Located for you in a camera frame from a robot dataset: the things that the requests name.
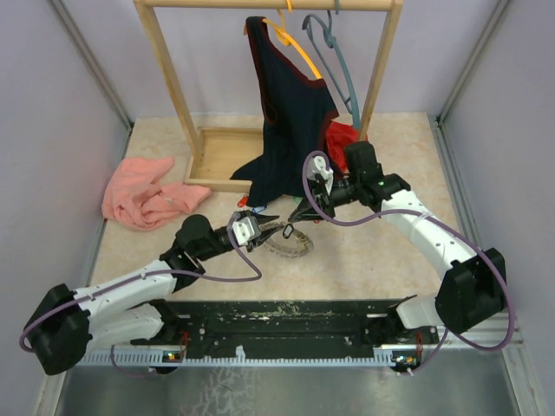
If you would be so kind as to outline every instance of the wooden pole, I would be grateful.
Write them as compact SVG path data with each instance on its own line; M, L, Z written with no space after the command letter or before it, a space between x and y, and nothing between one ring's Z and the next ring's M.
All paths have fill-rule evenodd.
M146 7L141 0L135 0L135 8L139 13L145 31L147 32L148 40L150 41L156 60L160 65L164 79L166 80L167 89L172 98L175 112L180 119L181 126L187 136L189 147L191 147L191 154L193 155L197 165L202 164L203 146L197 135L197 130L191 119L189 107L185 101L183 90L181 89L180 80L175 73L175 68L172 64L172 58L167 50L166 41L160 28L160 23L156 17L154 9Z
M395 0L340 0L341 10L389 11ZM287 9L286 0L141 0L149 7ZM294 10L334 10L334 0L291 0Z
M374 69L372 70L372 76L370 77L370 84L368 86L368 93L366 93L364 109L362 110L361 129L358 132L357 138L359 141L366 140L366 133L368 132L372 113L374 113L375 100L378 97L378 92L382 85L385 67L388 64L389 51L393 44L401 9L402 0L393 0L391 10L388 12L385 23L383 24L382 37L380 38L380 45L375 57Z

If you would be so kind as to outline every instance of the blue hanger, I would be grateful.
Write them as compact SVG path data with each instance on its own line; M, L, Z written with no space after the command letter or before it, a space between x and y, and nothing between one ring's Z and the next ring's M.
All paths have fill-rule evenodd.
M327 11L327 13L328 13L328 25L327 26L320 17L318 17L317 15L314 15L314 14L309 14L303 20L303 30L306 30L306 34L309 37L310 42L312 43L312 46L316 50L318 56L320 57L320 60L322 61L323 65L325 66L326 70L328 71L328 74L330 75L331 80L333 81L334 85L336 86L337 92L341 96L341 100L343 101L343 104L347 108L347 111L349 112L349 114L351 114L353 116L353 127L355 128L355 130L360 130L360 128L361 128L361 116L360 116L360 113L358 111L358 100L356 99L355 88L353 87L353 81L351 80L349 69L347 68L347 63L345 62L345 59L343 58L343 54L341 53L341 50L339 49L339 45L337 44L337 40L331 34L331 24L332 24L331 13L330 13L329 10ZM339 14L339 0L336 0L336 15L337 14ZM331 72L330 66L323 59L322 53L320 52L320 50L318 49L318 46L314 42L314 36L312 35L312 24L310 22L311 17L313 17L320 24L320 26L322 26L323 40L325 41L326 46L330 49L334 49L335 52L336 52L337 59L339 60L339 63L341 64L341 69L343 71L343 76L345 77L345 81L347 82L347 88L349 89L349 96L348 97L345 97L345 94L341 90L341 87L339 86L339 83L337 82L336 77Z

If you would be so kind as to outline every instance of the crumpled towel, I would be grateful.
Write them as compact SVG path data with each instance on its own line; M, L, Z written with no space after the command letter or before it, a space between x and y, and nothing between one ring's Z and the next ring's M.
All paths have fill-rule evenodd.
M110 179L102 215L139 231L154 230L182 212L191 213L211 193L209 188L173 182L160 185L160 178L173 167L173 158L128 158Z
M328 154L337 163L341 172L347 171L347 161L343 149L356 142L357 131L354 127L343 123L332 121L326 131L326 142L328 143Z

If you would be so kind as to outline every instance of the dark blue garment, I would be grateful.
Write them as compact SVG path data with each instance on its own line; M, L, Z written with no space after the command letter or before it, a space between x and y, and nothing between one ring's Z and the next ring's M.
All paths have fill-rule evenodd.
M304 195L304 159L314 150L327 152L326 130L339 115L325 80L309 80L279 52L262 19L247 18L246 29L264 112L264 152L232 175L252 181L249 206Z

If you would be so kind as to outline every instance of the wooden frame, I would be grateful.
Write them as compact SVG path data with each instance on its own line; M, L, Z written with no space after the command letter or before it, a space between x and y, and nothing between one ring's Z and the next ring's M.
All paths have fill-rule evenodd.
M248 192L251 181L229 178L237 168L262 154L262 129L232 127L196 129L154 7L287 9L286 0L134 0L134 3L191 148L191 159L185 182L191 185L208 186L214 191ZM334 0L292 0L292 3L295 10L334 10L336 7ZM395 37L402 0L341 0L340 8L387 13L364 100L361 129L358 132L358 139L364 140Z

